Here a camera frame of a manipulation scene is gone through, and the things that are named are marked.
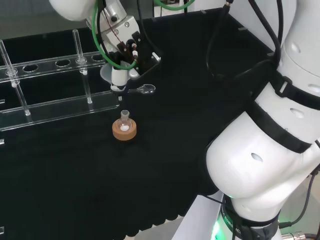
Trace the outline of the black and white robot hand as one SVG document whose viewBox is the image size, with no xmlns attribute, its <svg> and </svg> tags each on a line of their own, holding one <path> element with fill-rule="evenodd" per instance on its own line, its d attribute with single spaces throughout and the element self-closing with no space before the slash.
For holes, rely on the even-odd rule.
<svg viewBox="0 0 320 240">
<path fill-rule="evenodd" d="M 154 70 L 161 62 L 160 55 L 151 46 L 133 16 L 114 21 L 104 13 L 97 16 L 97 36 L 105 55 L 116 65 L 106 63 L 101 77 L 110 84 L 111 91 L 126 91 L 130 80 L 138 80 Z"/>
</svg>

